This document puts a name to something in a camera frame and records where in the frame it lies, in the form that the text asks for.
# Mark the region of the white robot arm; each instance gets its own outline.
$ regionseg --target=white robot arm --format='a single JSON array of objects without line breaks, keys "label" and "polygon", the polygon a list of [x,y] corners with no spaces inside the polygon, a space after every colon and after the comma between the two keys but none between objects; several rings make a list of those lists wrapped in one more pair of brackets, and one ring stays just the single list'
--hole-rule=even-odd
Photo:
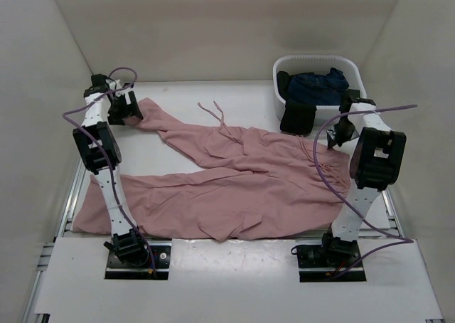
[{"label": "white robot arm", "polygon": [[[355,133],[360,134],[350,159],[352,181],[346,198],[357,213],[343,205],[338,217],[323,235],[321,245],[298,245],[293,248],[300,268],[309,272],[301,272],[301,281],[323,280],[326,277],[324,272],[320,272],[315,278],[315,269],[338,267],[339,270],[341,266],[360,265],[357,244],[360,226],[380,192],[398,178],[406,136],[390,129],[375,110],[372,100],[361,99],[356,91],[348,91],[341,99],[340,112],[353,114],[341,117],[338,124],[327,130],[329,148],[336,144],[341,146]],[[358,111],[373,113],[356,114]],[[364,274],[346,276],[346,279],[365,279]]]},{"label": "white robot arm", "polygon": [[[112,243],[105,243],[119,258],[132,265],[143,265],[149,259],[149,252],[137,233],[137,223],[129,211],[119,177],[119,164],[122,155],[110,130],[110,125],[125,125],[128,117],[143,119],[131,88],[102,96],[110,90],[120,89],[118,80],[110,80],[105,75],[92,75],[92,87],[84,92],[87,105],[92,104],[85,113],[82,128],[87,130],[105,150],[109,163],[99,147],[80,128],[73,130],[73,136],[85,168],[94,174],[100,185],[102,195],[111,221]],[[112,189],[114,175],[115,193]]]}]

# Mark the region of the white wall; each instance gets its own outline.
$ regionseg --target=white wall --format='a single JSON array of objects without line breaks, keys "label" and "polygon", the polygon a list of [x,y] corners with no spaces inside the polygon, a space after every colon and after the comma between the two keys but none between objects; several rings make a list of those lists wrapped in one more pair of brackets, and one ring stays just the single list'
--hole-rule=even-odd
[{"label": "white wall", "polygon": [[0,322],[20,322],[77,162],[90,74],[54,0],[0,0]]},{"label": "white wall", "polygon": [[441,310],[455,322],[455,0],[400,0],[362,72],[379,105],[419,105],[384,114],[408,138],[392,190]]},{"label": "white wall", "polygon": [[56,0],[95,72],[141,81],[272,78],[290,53],[361,64],[397,0]]}]

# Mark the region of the pink garment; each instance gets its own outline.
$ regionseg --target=pink garment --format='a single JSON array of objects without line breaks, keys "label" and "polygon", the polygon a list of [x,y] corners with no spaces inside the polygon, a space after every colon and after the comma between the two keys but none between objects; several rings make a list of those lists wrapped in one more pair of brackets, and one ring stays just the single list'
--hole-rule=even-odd
[{"label": "pink garment", "polygon": [[[149,235],[218,241],[280,238],[327,226],[340,212],[342,203],[314,167],[312,141],[228,127],[216,103],[221,119],[206,111],[220,120],[219,127],[179,122],[150,99],[139,106],[144,119],[136,128],[157,131],[167,145],[207,169],[121,177],[129,209]],[[349,156],[318,145],[318,159],[329,181],[347,195]],[[110,228],[101,190],[92,179],[73,230],[110,234]]]}]

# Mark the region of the pink fabric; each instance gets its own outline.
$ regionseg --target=pink fabric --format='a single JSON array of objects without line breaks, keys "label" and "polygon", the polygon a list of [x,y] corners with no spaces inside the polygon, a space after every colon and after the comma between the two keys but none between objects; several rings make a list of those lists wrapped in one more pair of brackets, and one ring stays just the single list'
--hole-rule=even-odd
[{"label": "pink fabric", "polygon": [[[279,238],[327,226],[338,215],[342,203],[321,181],[311,141],[228,127],[216,104],[222,113],[219,127],[179,122],[150,99],[139,106],[144,120],[136,128],[157,131],[167,145],[206,168],[193,174],[122,176],[128,206],[145,233],[219,241]],[[346,195],[348,155],[318,145],[318,158],[335,188]],[[94,179],[73,230],[110,234]]]}]

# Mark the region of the white platform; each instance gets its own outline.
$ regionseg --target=white platform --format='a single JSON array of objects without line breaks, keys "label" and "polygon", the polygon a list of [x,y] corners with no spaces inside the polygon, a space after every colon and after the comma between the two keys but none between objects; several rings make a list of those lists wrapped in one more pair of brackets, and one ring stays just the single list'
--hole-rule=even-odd
[{"label": "white platform", "polygon": [[[215,100],[228,125],[279,131],[271,82],[142,83],[150,97],[178,119],[217,125],[197,102]],[[200,170],[157,134],[114,128],[122,172],[163,175]],[[343,145],[351,151],[355,142]],[[82,205],[88,178],[79,192]],[[382,197],[368,218],[389,228]],[[301,284],[294,240],[173,240],[168,281],[104,280],[106,237],[58,238],[35,306],[55,322],[400,322],[424,323],[441,313],[419,247],[401,245],[364,263],[362,283]],[[391,240],[359,240],[362,253]]]},{"label": "white platform", "polygon": [[[279,132],[272,81],[138,83],[134,89],[137,100],[149,97],[163,110],[188,124],[218,126],[219,122],[197,105],[201,102],[202,106],[218,114],[213,105],[216,101],[225,113],[227,125]],[[122,151],[120,168],[123,174],[165,175],[202,170],[164,144],[157,134],[140,132],[131,127],[113,127],[112,131]],[[320,142],[326,144],[325,139],[323,135]],[[354,146],[355,142],[345,144],[343,151],[350,153]],[[76,213],[82,207],[89,182],[86,173],[77,198]],[[373,203],[367,219],[379,228],[390,228],[381,196]]]},{"label": "white platform", "polygon": [[[57,239],[37,313],[49,323],[425,323],[441,313],[418,245],[365,260],[368,281],[300,283],[292,240],[174,240],[168,281],[105,280],[104,238]],[[360,240],[360,251],[385,243]]]}]

